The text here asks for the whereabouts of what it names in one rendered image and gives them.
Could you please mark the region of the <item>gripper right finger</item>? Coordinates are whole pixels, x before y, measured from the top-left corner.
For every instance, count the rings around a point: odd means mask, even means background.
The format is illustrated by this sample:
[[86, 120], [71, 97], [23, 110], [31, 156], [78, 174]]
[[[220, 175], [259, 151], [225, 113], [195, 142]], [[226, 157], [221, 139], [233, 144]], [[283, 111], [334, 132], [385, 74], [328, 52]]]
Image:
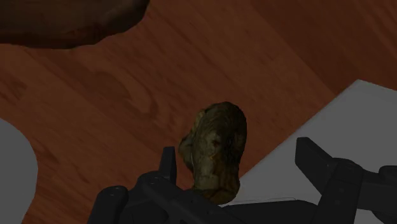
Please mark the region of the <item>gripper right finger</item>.
[[330, 156], [308, 137], [296, 139], [295, 164], [321, 194], [310, 224], [354, 224], [358, 209], [397, 224], [397, 165], [370, 172]]

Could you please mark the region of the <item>grey flat rectangular board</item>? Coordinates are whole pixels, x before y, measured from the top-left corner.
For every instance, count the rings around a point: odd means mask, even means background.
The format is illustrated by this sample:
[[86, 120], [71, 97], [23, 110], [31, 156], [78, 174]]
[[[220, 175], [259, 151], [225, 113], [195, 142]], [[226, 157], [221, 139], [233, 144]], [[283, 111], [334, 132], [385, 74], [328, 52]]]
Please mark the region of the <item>grey flat rectangular board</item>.
[[309, 137], [329, 155], [368, 171], [397, 165], [397, 91], [356, 80], [245, 173], [231, 203], [318, 203], [320, 193], [295, 165], [298, 137]]

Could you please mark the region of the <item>grey round plate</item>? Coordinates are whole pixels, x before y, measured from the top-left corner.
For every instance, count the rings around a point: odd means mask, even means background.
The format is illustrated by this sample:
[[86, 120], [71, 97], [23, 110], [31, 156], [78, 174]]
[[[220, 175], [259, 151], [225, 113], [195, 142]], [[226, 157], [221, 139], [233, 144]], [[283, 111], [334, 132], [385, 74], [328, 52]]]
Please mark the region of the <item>grey round plate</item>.
[[0, 224], [22, 224], [37, 178], [38, 163], [30, 142], [0, 119]]

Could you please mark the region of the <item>dark brown rounded object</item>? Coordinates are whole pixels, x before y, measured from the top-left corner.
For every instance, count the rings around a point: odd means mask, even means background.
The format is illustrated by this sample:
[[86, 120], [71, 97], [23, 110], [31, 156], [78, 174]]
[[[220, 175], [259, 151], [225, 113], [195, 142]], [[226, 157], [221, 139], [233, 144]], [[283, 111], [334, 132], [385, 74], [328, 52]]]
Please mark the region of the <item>dark brown rounded object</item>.
[[150, 0], [0, 0], [0, 43], [69, 49], [123, 33]]

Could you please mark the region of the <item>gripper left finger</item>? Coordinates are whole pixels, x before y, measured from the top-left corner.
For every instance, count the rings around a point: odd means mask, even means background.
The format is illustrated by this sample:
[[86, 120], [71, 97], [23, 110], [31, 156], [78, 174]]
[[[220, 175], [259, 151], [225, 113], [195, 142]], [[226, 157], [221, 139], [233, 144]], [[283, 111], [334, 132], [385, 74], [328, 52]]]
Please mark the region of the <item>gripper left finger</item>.
[[98, 193], [87, 224], [245, 224], [203, 197], [176, 185], [176, 154], [165, 147], [158, 170], [142, 174], [135, 187]]

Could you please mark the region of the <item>olive brown lumpy figure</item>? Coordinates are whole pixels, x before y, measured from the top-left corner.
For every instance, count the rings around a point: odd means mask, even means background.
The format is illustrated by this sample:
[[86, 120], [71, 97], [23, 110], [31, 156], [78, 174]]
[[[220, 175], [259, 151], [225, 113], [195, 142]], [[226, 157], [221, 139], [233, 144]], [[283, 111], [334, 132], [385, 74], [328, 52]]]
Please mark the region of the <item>olive brown lumpy figure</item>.
[[247, 121], [238, 106], [225, 101], [201, 109], [178, 146], [193, 174], [192, 190], [217, 205], [232, 201], [246, 141]]

